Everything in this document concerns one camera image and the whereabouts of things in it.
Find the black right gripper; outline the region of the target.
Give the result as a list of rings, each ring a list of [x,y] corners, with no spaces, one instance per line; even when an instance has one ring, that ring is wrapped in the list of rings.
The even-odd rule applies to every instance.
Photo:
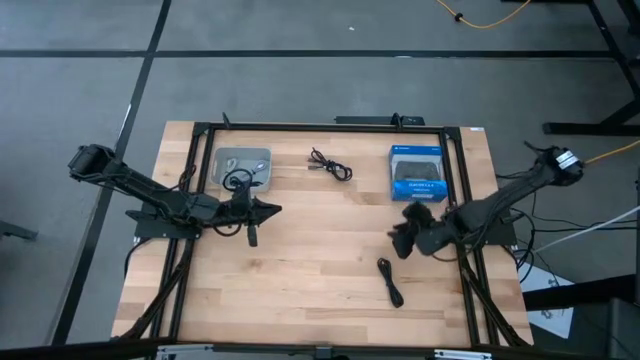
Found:
[[[406,259],[416,246],[425,256],[434,255],[453,239],[453,230],[444,221],[437,221],[422,203],[408,205],[402,215],[406,222],[389,232],[392,245],[400,259]]]

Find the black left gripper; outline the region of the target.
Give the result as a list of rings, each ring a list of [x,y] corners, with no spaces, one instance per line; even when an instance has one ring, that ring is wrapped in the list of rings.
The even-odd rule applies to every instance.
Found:
[[[250,187],[235,183],[229,200],[219,204],[219,225],[246,225],[250,247],[258,246],[257,227],[282,210],[281,205],[266,203],[251,195]]]

